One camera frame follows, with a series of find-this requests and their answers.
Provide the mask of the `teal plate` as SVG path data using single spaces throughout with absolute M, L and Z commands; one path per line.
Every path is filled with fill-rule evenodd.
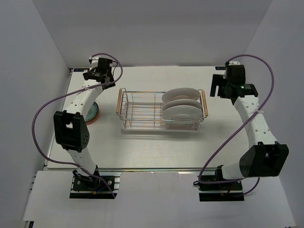
M 97 117 L 98 112 L 99 112 L 98 104 L 96 102 L 93 102 L 91 108 L 89 109 L 86 115 L 85 122 L 87 123 L 94 120 Z

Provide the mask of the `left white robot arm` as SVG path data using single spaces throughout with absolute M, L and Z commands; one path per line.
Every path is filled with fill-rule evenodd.
M 63 111 L 54 114 L 55 140 L 72 157 L 75 164 L 79 165 L 78 173 L 86 175 L 84 184 L 91 190 L 100 185 L 100 177 L 95 175 L 96 164 L 88 151 L 90 134 L 85 118 L 96 98 L 104 89 L 111 85 L 101 85 L 113 82 L 113 60 L 108 58 L 94 58 L 93 68 L 83 74 L 84 89 L 77 92 L 73 102 Z

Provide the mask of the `orange plate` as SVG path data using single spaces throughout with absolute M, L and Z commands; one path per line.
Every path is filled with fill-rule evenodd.
M 93 112 L 89 113 L 86 116 L 86 118 L 85 118 L 86 124 L 92 124 L 92 123 L 94 123 L 95 121 L 97 121 L 97 119 L 99 118 L 99 116 L 100 116 L 100 112 L 99 111 L 94 112 L 94 113 Z

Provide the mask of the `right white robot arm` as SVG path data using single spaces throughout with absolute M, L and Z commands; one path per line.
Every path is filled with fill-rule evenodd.
M 210 95 L 231 100 L 245 124 L 249 143 L 248 151 L 238 161 L 218 166 L 215 185 L 224 190 L 232 180 L 278 176 L 289 149 L 274 137 L 258 110 L 258 92 L 253 84 L 246 83 L 245 67 L 226 64 L 223 75 L 213 75 Z

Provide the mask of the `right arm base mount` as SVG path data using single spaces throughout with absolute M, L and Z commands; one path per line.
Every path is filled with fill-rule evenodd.
M 244 201 L 243 178 L 238 166 L 219 165 L 213 173 L 202 174 L 193 185 L 199 189 L 200 202 Z

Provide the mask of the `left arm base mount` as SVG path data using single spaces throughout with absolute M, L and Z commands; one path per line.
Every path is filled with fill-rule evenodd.
M 120 175 L 119 174 L 106 174 L 94 173 L 99 175 L 105 180 L 113 194 L 116 196 L 119 190 Z M 113 200 L 114 197 L 107 187 L 107 185 L 95 177 L 83 176 L 73 171 L 73 179 L 70 189 L 70 199 L 109 199 Z

